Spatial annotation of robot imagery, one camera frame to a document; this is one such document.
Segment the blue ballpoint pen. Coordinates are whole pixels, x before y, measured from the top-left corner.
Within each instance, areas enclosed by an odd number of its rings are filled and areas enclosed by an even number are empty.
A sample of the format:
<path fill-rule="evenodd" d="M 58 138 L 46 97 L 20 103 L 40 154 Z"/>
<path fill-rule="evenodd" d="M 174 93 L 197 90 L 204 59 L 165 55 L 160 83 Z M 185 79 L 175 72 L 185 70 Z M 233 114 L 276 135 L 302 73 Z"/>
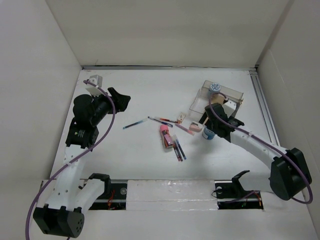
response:
<path fill-rule="evenodd" d="M 149 120 L 155 121 L 155 122 L 157 122 L 157 123 L 160 123 L 160 124 L 162 124 L 162 125 L 168 126 L 168 127 L 170 127 L 170 128 L 173 128 L 173 127 L 174 127 L 174 126 L 173 126 L 171 123 L 169 123 L 169 122 L 161 121 L 161 120 L 159 120 L 159 119 L 156 119 L 156 118 L 153 118 L 153 117 L 150 117 L 150 116 L 148 116 L 147 118 L 148 118 Z"/>

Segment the red gel pen orange tip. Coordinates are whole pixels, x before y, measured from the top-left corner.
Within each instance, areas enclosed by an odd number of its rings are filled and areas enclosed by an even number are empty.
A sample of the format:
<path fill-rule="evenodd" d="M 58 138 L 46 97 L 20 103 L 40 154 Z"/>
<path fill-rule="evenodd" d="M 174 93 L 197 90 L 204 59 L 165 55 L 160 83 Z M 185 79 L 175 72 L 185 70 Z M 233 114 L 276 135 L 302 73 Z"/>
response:
<path fill-rule="evenodd" d="M 159 118 L 161 121 L 169 122 L 169 123 L 179 123 L 177 120 L 171 120 L 167 118 Z"/>

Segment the pink pen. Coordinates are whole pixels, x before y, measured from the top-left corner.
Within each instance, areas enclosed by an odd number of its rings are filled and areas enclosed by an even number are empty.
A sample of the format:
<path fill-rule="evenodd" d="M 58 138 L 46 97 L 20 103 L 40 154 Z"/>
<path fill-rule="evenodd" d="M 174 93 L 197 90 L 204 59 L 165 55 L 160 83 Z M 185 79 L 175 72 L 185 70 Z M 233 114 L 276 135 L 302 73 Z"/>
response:
<path fill-rule="evenodd" d="M 178 127 L 179 129 L 183 130 L 184 132 L 186 132 L 186 133 L 188 133 L 188 134 L 192 135 L 192 136 L 194 136 L 194 135 L 195 135 L 195 133 L 194 133 L 193 131 L 191 131 L 191 130 L 189 130 L 189 129 L 185 128 L 184 126 L 180 125 L 179 123 L 175 123 L 174 125 L 175 125 L 176 127 Z"/>

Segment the blue jar with splash label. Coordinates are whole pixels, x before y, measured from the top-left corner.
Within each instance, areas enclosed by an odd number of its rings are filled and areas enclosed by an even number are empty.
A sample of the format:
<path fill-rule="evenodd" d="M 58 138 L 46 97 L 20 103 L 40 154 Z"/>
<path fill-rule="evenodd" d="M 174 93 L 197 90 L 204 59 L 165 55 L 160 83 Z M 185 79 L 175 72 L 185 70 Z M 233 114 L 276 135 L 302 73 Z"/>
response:
<path fill-rule="evenodd" d="M 213 82 L 208 88 L 207 95 L 210 97 L 212 94 L 219 94 L 221 92 L 222 86 L 219 83 Z"/>

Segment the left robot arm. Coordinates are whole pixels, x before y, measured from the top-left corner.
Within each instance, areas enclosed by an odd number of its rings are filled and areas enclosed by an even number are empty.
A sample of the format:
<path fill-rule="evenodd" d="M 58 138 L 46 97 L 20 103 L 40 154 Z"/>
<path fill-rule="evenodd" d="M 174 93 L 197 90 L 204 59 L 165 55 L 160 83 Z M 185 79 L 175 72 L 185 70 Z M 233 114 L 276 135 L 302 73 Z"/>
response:
<path fill-rule="evenodd" d="M 103 91 L 99 86 L 88 88 L 73 101 L 73 118 L 67 138 L 63 166 L 51 178 L 55 181 L 44 206 L 36 207 L 33 220 L 45 235 L 77 238 L 83 230 L 85 214 L 95 200 L 111 194 L 111 179 L 107 174 L 93 173 L 83 188 L 79 182 L 86 165 L 84 156 L 106 135 L 98 137 L 98 124 L 106 115 L 124 112 L 131 100 L 113 87 Z"/>

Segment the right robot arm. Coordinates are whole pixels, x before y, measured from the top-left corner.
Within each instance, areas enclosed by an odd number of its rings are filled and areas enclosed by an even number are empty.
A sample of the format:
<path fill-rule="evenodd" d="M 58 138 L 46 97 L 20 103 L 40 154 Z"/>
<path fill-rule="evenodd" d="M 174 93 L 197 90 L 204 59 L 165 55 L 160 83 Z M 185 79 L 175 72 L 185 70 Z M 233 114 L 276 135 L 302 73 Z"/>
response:
<path fill-rule="evenodd" d="M 226 113 L 222 103 L 207 102 L 199 123 L 206 135 L 177 120 L 146 117 L 123 128 L 128 113 L 115 117 L 106 157 L 115 175 L 132 179 L 212 178 L 231 181 L 233 198 L 253 191 L 282 200 L 311 190 L 303 153 L 272 144 Z"/>

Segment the dark blue gel pen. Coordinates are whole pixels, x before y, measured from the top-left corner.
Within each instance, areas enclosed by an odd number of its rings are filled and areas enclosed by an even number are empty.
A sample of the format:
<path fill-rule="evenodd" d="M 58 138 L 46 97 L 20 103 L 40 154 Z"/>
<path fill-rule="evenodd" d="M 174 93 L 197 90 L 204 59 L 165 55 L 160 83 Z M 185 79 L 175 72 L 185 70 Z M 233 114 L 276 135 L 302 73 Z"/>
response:
<path fill-rule="evenodd" d="M 186 160 L 187 157 L 186 157 L 186 155 L 185 155 L 185 153 L 184 153 L 184 151 L 183 151 L 183 149 L 182 149 L 182 146 L 181 146 L 181 144 L 180 144 L 179 139 L 178 139 L 177 136 L 175 136 L 175 140 L 176 140 L 176 142 L 177 142 L 177 145 L 178 145 L 178 148 L 179 148 L 180 153 L 181 153 L 181 155 L 182 155 L 182 158 L 183 158 L 184 160 Z"/>

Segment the pink correction tape dispenser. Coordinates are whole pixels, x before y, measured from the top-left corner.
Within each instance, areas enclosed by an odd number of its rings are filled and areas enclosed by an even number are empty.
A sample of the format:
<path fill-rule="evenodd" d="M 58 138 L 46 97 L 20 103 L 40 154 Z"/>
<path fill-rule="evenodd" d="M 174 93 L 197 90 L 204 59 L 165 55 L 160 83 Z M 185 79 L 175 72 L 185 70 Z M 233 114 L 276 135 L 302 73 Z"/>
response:
<path fill-rule="evenodd" d="M 192 121 L 189 125 L 189 130 L 195 133 L 200 133 L 203 129 L 203 125 L 199 122 Z"/>

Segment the small white eraser box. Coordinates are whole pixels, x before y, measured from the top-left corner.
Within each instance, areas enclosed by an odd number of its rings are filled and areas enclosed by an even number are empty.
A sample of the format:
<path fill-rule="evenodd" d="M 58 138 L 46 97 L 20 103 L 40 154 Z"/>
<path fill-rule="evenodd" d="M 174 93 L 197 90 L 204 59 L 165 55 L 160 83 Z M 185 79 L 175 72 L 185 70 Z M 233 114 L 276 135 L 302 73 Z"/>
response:
<path fill-rule="evenodd" d="M 181 124 L 181 123 L 184 121 L 186 115 L 187 115 L 186 113 L 180 112 L 179 115 L 178 115 L 178 118 L 177 118 L 177 122 L 178 122 L 179 124 Z"/>

